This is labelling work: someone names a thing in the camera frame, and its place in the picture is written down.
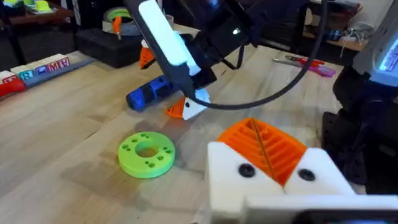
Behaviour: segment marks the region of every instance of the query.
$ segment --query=wooden table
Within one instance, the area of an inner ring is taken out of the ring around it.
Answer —
[[[271,62],[284,55],[247,47],[240,70],[215,65],[212,101],[242,103],[281,89],[300,70]],[[228,58],[235,62],[237,52]],[[114,69],[95,62],[0,101],[0,223],[206,223],[210,141],[252,116],[317,147],[323,112],[340,107],[332,93],[336,76],[308,72],[292,91],[251,110],[169,118],[164,110],[181,93],[145,112],[130,110],[125,96],[161,73],[156,64],[139,70],[138,63]],[[158,131],[175,143],[177,158],[165,175],[139,180],[119,167],[120,142],[139,131]]]

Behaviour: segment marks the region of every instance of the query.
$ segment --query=metal bar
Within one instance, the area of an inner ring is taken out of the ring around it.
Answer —
[[[1,16],[2,23],[4,24],[4,28],[7,32],[8,40],[10,41],[11,47],[14,51],[14,55],[16,56],[16,58],[18,60],[18,64],[25,65],[26,59],[24,57],[24,53],[21,49],[21,45],[19,44],[17,36],[15,36],[10,18],[8,18],[8,16],[7,16],[6,7],[4,6],[2,0],[0,0],[0,16]]]
[[[72,33],[73,33],[73,45],[75,46],[75,50],[77,50],[77,43],[76,43],[76,33],[78,31],[78,26],[76,23],[76,17],[75,17],[75,7],[73,5],[73,0],[66,0],[67,2],[67,7],[69,10],[72,11],[72,16],[69,17],[70,19],[70,25],[72,27]]]

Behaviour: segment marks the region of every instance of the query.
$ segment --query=green gear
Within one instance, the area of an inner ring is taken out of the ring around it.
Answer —
[[[154,155],[139,155],[147,149]],[[119,146],[118,158],[122,170],[129,175],[149,179],[166,173],[174,163],[175,147],[163,134],[141,132],[126,138]]]

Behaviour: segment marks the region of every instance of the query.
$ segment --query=hole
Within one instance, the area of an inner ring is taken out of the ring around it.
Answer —
[[[254,175],[256,174],[256,170],[254,170],[254,167],[250,164],[241,164],[238,171],[242,177],[246,178],[254,177]]]
[[[308,169],[300,169],[298,171],[298,175],[306,181],[314,181],[315,180],[315,174],[308,170]]]
[[[141,157],[152,157],[157,154],[159,148],[152,142],[140,142],[136,146],[136,153]]]

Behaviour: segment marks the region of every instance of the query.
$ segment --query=orange 3d printed part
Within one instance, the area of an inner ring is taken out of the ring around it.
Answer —
[[[139,68],[140,69],[147,68],[149,65],[152,64],[154,59],[155,59],[155,56],[152,53],[152,51],[147,47],[142,47],[141,54],[139,56]]]
[[[169,109],[167,109],[164,112],[172,118],[182,119],[184,104],[185,104],[185,97],[183,96],[173,106],[171,106]]]
[[[307,149],[292,136],[254,118],[230,127],[217,141],[227,144],[282,186]]]

